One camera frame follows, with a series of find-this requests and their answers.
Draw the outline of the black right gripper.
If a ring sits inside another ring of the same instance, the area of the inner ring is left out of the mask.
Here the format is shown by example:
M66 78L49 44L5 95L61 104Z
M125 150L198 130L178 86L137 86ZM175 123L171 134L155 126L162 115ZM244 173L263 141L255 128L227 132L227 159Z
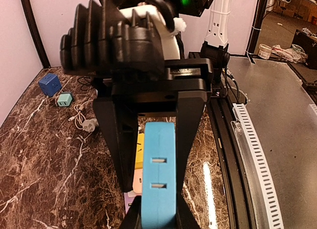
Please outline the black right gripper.
M206 59L182 59L180 31L165 0L121 8L134 0L90 0L78 4L73 26L60 41L60 62L68 75L87 76L96 99L125 104L137 115L176 115L180 92L211 91Z

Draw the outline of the purple power strip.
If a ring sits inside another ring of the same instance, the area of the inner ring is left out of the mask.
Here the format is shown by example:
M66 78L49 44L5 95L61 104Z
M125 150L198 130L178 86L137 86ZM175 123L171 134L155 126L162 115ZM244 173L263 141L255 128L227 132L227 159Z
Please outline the purple power strip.
M124 203L125 203L125 212L126 213L128 212L129 208L131 207L135 197L136 197L136 194L133 190L130 192L124 193Z

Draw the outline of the blue adapter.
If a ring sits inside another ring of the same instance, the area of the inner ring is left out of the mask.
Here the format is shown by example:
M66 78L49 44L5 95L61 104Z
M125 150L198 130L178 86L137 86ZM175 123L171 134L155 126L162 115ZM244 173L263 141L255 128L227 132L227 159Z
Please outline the blue adapter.
M172 122L145 125L141 225L173 229L176 220L176 140Z

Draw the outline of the yellow cube socket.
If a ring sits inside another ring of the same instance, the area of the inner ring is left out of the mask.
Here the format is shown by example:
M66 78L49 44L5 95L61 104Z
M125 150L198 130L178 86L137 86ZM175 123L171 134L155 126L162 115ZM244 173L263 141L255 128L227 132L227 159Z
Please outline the yellow cube socket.
M138 134L137 146L136 146L135 169L143 168L144 138L145 138L145 135L143 133Z

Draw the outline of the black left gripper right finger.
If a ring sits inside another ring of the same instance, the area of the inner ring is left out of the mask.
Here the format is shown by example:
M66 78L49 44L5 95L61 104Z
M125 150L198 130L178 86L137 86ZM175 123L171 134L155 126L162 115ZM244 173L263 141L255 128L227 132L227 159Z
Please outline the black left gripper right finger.
M200 229L178 187L176 188L176 229Z

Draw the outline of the pink charger plug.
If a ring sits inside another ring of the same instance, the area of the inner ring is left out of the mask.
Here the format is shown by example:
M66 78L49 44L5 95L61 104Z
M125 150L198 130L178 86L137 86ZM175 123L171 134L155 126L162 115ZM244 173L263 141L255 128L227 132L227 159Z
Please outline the pink charger plug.
M133 191L137 194L142 193L143 169L135 169L133 178Z

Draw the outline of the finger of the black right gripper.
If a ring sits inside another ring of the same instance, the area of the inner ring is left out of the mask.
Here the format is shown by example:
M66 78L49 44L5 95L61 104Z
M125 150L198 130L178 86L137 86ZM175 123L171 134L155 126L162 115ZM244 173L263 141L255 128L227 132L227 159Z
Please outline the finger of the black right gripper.
M196 133L206 104L205 92L180 92L176 107L176 183L182 189Z
M123 192L132 190L138 116L125 104L111 99L94 99L93 110L110 151L118 183Z

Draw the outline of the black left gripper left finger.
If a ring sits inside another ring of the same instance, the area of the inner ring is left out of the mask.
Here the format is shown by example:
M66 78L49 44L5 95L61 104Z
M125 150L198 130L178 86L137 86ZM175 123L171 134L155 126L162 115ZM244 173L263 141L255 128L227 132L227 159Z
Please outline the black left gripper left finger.
M136 196L128 213L124 217L120 229L141 229L141 196Z

